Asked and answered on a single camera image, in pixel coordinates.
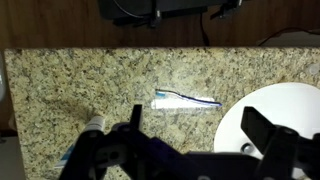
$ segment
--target toothbrush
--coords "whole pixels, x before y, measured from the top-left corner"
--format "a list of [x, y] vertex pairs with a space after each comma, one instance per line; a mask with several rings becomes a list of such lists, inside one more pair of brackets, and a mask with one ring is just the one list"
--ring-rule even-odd
[[174, 91], [156, 89], [156, 96], [158, 96], [158, 97], [166, 97], [169, 94], [170, 95], [174, 95], [174, 96], [176, 96], [176, 97], [178, 97], [180, 99], [191, 101], [191, 102], [194, 102], [194, 103], [197, 103], [197, 104], [203, 104], [203, 105], [208, 105], [208, 106], [218, 106], [218, 107], [222, 106], [222, 104], [219, 103], [219, 102], [205, 101], [205, 100], [196, 99], [196, 98], [193, 98], [193, 97], [188, 97], [188, 96], [185, 96], [185, 95], [181, 95], [181, 94], [176, 93]]

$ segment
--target white sink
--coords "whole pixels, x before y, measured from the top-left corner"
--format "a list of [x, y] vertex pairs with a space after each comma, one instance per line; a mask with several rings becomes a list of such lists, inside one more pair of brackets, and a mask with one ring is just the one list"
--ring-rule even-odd
[[0, 53], [0, 102], [5, 97], [6, 87], [5, 87], [5, 77], [4, 77], [4, 62]]

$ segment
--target white wall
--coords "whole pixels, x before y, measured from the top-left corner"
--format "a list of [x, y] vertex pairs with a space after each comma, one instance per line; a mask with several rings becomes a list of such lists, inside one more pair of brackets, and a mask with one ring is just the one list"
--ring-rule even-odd
[[18, 137], [2, 139], [6, 142], [0, 144], [0, 179], [26, 179]]

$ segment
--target speckled granite surface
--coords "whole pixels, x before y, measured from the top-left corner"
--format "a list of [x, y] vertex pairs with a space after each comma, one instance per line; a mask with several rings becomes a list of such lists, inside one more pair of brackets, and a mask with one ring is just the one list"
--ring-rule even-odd
[[[213, 151], [223, 115], [248, 93], [279, 82], [320, 88], [305, 73], [320, 49], [61, 49], [7, 50], [15, 116], [29, 179], [57, 179], [53, 169], [94, 114], [106, 133], [144, 104], [143, 131], [180, 152]], [[152, 110], [154, 89], [214, 97], [217, 109]], [[109, 179], [125, 179], [112, 168]]]

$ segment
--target dark wooden surface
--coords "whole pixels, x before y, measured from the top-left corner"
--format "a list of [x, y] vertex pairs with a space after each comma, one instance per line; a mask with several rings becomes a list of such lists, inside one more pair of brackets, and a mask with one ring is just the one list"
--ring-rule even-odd
[[[320, 0], [251, 0], [232, 17], [210, 21], [217, 10], [211, 7], [203, 16], [211, 46], [254, 46], [291, 26], [320, 29]], [[115, 27], [100, 18], [96, 0], [0, 0], [0, 50], [202, 46], [199, 21], [193, 15], [163, 21], [155, 30]], [[12, 113], [9, 97], [0, 108], [6, 121]]]

